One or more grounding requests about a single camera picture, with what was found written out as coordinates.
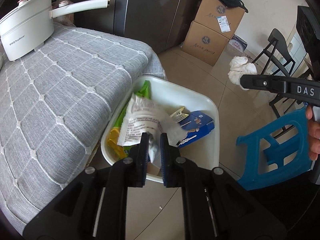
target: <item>blue box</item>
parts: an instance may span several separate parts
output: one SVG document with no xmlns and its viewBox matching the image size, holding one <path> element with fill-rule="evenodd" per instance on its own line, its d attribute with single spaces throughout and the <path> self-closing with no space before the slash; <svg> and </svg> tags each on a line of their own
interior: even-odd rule
<svg viewBox="0 0 320 240">
<path fill-rule="evenodd" d="M 179 144 L 178 148 L 185 147 L 190 143 L 206 136 L 214 129 L 213 119 L 201 111 L 194 111 L 179 122 L 183 130 L 188 131 L 186 138 Z"/>
<path fill-rule="evenodd" d="M 244 52 L 244 50 L 247 48 L 248 44 L 241 39 L 239 36 L 233 34 L 232 39 L 229 41 L 229 44 L 235 47 L 240 52 Z"/>
</svg>

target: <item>white cloth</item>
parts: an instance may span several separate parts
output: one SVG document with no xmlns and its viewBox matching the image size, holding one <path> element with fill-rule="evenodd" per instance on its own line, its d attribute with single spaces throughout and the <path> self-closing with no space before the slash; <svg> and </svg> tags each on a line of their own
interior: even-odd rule
<svg viewBox="0 0 320 240">
<path fill-rule="evenodd" d="M 242 75 L 257 75 L 256 66 L 252 63 L 247 63 L 247 57 L 234 57 L 230 62 L 230 72 L 228 73 L 230 81 L 243 88 L 240 84 L 240 78 Z"/>
</svg>

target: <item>pot lid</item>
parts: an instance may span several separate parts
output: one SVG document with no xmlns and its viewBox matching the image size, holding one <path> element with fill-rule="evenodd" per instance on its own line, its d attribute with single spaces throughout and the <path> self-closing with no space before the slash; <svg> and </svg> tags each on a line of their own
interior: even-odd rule
<svg viewBox="0 0 320 240">
<path fill-rule="evenodd" d="M 8 17 L 10 17 L 12 14 L 14 14 L 15 12 L 17 12 L 18 10 L 20 10 L 22 7 L 28 5 L 28 4 L 32 4 L 34 1 L 37 0 L 20 0 L 18 3 L 18 7 L 14 8 L 13 10 L 11 10 L 10 12 L 8 12 L 5 16 L 2 17 L 2 19 L 0 20 L 0 24 L 7 19 Z"/>
</svg>

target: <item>blue plastic stool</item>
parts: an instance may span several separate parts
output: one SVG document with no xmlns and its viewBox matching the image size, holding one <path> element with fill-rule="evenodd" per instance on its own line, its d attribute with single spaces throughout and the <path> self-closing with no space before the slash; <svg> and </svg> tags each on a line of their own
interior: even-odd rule
<svg viewBox="0 0 320 240">
<path fill-rule="evenodd" d="M 238 180 L 242 187 L 246 190 L 268 187 L 294 178 L 310 169 L 312 162 L 308 157 L 305 112 L 305 107 L 295 110 L 251 134 L 237 138 L 236 145 L 246 144 L 248 146 L 244 174 Z M 298 129 L 298 134 L 279 144 L 270 134 L 288 124 L 294 125 Z M 258 174 L 259 148 L 262 138 L 270 143 L 270 147 L 263 151 L 268 165 L 276 163 L 278 168 Z M 298 152 L 295 158 L 284 165 L 284 158 L 296 151 Z"/>
</svg>

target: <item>human hand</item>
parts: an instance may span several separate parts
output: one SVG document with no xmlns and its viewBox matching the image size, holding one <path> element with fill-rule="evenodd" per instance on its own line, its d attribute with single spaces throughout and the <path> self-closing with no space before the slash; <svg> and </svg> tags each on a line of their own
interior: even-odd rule
<svg viewBox="0 0 320 240">
<path fill-rule="evenodd" d="M 307 107 L 306 117 L 308 119 L 308 142 L 309 142 L 309 158 L 315 161 L 320 154 L 320 124 L 312 120 L 311 106 Z"/>
</svg>

